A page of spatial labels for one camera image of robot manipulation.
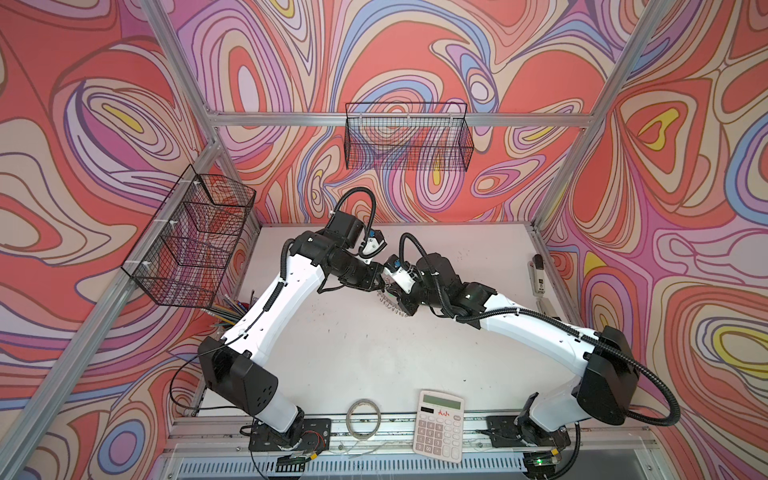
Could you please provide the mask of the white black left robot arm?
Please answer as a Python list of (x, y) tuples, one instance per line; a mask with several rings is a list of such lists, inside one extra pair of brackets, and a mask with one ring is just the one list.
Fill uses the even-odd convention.
[(330, 278), (336, 278), (340, 288), (363, 292), (384, 287), (382, 267), (373, 260), (386, 246), (383, 235), (371, 220), (362, 221), (343, 210), (355, 194), (367, 196), (370, 210), (377, 210), (371, 189), (354, 187), (344, 193), (323, 228), (283, 243), (279, 271), (268, 289), (220, 338), (205, 338), (195, 356), (207, 389), (289, 443), (299, 437), (304, 413), (265, 368), (280, 335), (305, 300), (326, 292)]

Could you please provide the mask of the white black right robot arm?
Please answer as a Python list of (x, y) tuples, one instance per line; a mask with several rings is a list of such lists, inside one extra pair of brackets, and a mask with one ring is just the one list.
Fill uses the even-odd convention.
[[(390, 280), (387, 293), (407, 315), (427, 306), (439, 317), (525, 344), (571, 372), (568, 382), (528, 398), (521, 412), (524, 423), (554, 432), (588, 419), (614, 426), (633, 419), (671, 427), (681, 418), (671, 388), (634, 358), (623, 332), (616, 328), (595, 331), (572, 326), (526, 308), (487, 285), (464, 282), (446, 257), (427, 252), (409, 232), (401, 235), (398, 252), (387, 261), (383, 273)], [(632, 410), (640, 378), (662, 394), (669, 410), (666, 416)]]

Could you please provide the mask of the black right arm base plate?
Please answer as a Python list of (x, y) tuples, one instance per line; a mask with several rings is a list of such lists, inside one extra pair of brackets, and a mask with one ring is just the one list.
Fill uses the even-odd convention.
[(565, 427), (548, 432), (530, 418), (530, 410), (538, 393), (527, 399), (518, 415), (495, 415), (486, 418), (486, 428), (481, 434), (489, 437), (494, 448), (537, 447), (564, 449), (571, 445), (571, 438)]

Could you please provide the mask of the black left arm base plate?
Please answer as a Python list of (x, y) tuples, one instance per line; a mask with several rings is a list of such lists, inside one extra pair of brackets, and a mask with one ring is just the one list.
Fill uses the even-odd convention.
[(330, 418), (302, 418), (286, 433), (280, 433), (259, 420), (249, 425), (248, 450), (250, 452), (305, 452), (321, 453), (330, 446), (332, 420)]

